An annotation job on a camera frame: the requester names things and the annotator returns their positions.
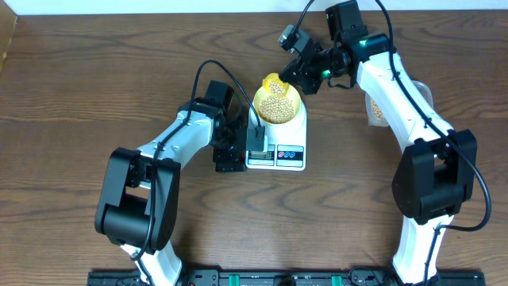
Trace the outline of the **yellow measuring scoop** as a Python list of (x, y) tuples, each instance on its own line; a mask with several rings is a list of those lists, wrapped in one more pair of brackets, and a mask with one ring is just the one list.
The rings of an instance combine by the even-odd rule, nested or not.
[(284, 98), (289, 90), (289, 83), (283, 82), (278, 73), (270, 73), (263, 79), (263, 88), (271, 96)]

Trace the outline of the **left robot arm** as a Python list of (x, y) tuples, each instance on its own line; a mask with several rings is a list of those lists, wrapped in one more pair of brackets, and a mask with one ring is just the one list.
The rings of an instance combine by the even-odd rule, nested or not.
[(158, 137), (137, 149), (119, 147), (108, 160), (94, 227), (120, 246), (148, 285), (175, 285), (183, 262), (170, 242), (181, 171), (201, 149), (214, 149), (219, 172), (243, 172), (247, 121), (228, 118), (225, 105), (199, 99), (178, 110)]

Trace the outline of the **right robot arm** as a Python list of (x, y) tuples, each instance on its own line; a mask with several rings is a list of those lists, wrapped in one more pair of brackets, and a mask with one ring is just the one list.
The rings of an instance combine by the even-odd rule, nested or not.
[(356, 2), (326, 12), (331, 48), (323, 48), (300, 25), (289, 25), (280, 46), (295, 54), (280, 79), (317, 93), (323, 83), (347, 75), (383, 113), (402, 151), (391, 183), (403, 216), (391, 266), (401, 285), (471, 284), (471, 274), (441, 274), (437, 256), (446, 230), (472, 195), (477, 141), (456, 131), (425, 100), (402, 65), (392, 31), (370, 33)]

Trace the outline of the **yellow bowl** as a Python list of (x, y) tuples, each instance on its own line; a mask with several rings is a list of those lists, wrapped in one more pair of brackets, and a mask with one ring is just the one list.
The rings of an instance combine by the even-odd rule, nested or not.
[[(268, 92), (266, 92), (263, 87), (261, 87), (256, 92), (255, 98), (254, 98), (254, 107), (256, 108), (258, 115), (263, 120), (264, 120), (264, 118), (262, 117), (261, 113), (259, 112), (260, 103), (263, 99), (267, 98), (268, 96), (271, 96), (271, 95)], [(292, 86), (289, 85), (289, 90), (284, 98), (289, 98), (293, 102), (294, 117), (291, 119), (291, 120), (293, 120), (297, 116), (298, 112), (301, 110), (301, 107), (302, 107), (302, 101), (301, 101), (300, 95)]]

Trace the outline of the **soybeans in yellow bowl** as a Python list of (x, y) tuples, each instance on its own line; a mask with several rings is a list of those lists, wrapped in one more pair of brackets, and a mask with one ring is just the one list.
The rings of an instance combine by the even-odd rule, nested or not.
[(289, 98), (268, 96), (261, 101), (259, 112), (265, 121), (283, 124), (294, 117), (294, 106)]

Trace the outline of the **white digital kitchen scale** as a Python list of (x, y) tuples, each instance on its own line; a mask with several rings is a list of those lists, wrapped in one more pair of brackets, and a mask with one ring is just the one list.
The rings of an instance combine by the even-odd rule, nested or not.
[(303, 171), (306, 168), (306, 107), (292, 99), (294, 117), (284, 123), (270, 123), (260, 117), (265, 128), (264, 150), (247, 151), (246, 166), (252, 169)]

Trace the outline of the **soybeans pile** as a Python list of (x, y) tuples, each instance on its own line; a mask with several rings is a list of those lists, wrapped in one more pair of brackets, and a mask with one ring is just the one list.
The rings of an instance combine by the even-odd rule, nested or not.
[(370, 100), (371, 102), (371, 109), (372, 109), (372, 112), (373, 114), (379, 119), (379, 120), (385, 120), (386, 118), (384, 117), (384, 114), (383, 112), (380, 110), (379, 106), (376, 104), (376, 102), (371, 99)]

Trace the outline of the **clear plastic container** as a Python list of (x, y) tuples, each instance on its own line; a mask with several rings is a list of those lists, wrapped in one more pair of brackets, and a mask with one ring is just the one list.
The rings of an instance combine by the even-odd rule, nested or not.
[[(429, 89), (429, 87), (417, 80), (413, 80), (412, 83), (414, 86), (418, 89), (418, 91), (422, 94), (423, 98), (426, 100), (426, 102), (434, 108), (433, 105), (433, 96), (432, 92)], [(371, 102), (370, 100), (372, 97), (369, 94), (365, 94), (365, 105), (366, 105), (366, 111), (368, 115), (368, 125), (374, 126), (374, 127), (389, 127), (388, 121), (385, 120), (379, 120), (372, 112), (371, 109)]]

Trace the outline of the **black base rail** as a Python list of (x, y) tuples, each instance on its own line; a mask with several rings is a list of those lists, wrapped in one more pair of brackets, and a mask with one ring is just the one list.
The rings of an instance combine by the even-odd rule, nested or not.
[[(138, 270), (92, 271), (88, 286), (148, 285)], [(175, 285), (183, 286), (347, 286), (347, 285), (422, 285), (402, 284), (390, 271), (358, 267), (345, 272), (226, 272), (216, 269), (184, 270)], [(485, 286), (482, 272), (439, 272), (425, 285)]]

